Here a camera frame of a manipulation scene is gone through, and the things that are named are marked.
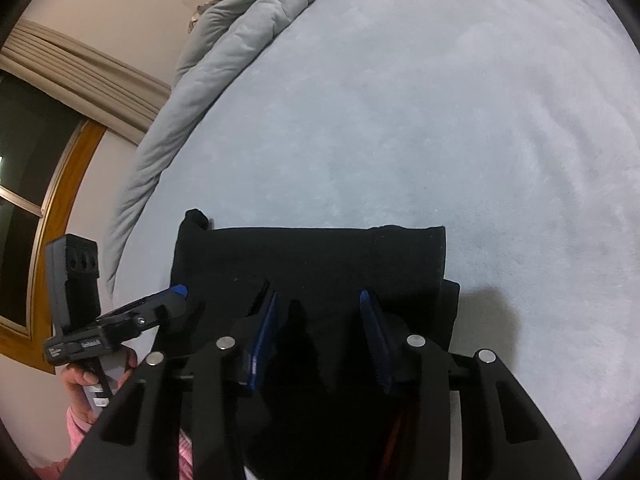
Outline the person's left hand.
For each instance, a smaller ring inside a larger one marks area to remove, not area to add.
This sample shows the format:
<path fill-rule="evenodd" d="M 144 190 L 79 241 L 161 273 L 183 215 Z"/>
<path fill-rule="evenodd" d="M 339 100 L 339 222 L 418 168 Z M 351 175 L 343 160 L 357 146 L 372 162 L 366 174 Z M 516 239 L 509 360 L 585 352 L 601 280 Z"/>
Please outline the person's left hand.
<path fill-rule="evenodd" d="M 130 378 L 132 372 L 138 366 L 138 357 L 134 349 L 125 347 L 124 351 L 126 352 L 126 364 L 124 374 L 118 378 L 117 389 Z M 96 421 L 96 413 L 87 399 L 84 388 L 99 385 L 99 376 L 94 374 L 88 367 L 70 363 L 61 370 L 60 378 L 68 400 L 70 400 L 70 410 L 74 416 L 81 422 L 92 425 Z"/>

